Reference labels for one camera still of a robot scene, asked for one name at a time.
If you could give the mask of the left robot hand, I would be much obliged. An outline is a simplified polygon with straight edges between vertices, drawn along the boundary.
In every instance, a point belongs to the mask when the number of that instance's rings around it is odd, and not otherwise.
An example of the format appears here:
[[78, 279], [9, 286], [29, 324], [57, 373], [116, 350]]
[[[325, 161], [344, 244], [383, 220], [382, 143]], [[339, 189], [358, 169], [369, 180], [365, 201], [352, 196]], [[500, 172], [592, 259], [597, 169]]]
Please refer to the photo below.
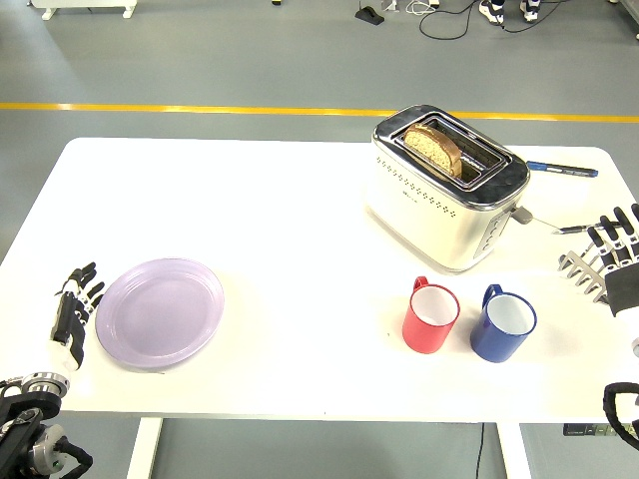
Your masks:
[[105, 283], [97, 281], [94, 261], [72, 270], [54, 294], [57, 309], [50, 333], [53, 362], [69, 377], [84, 362], [87, 325], [95, 318]]

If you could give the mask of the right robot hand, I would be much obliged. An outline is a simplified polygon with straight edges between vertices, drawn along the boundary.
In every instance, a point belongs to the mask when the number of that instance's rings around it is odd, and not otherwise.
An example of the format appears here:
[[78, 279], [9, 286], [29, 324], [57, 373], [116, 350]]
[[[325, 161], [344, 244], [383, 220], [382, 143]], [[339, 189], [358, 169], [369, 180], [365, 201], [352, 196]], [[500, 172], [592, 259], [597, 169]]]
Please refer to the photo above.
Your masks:
[[607, 303], [615, 319], [629, 334], [630, 350], [638, 355], [638, 226], [621, 208], [614, 217], [601, 216], [599, 224], [586, 231], [592, 240], [603, 269]]

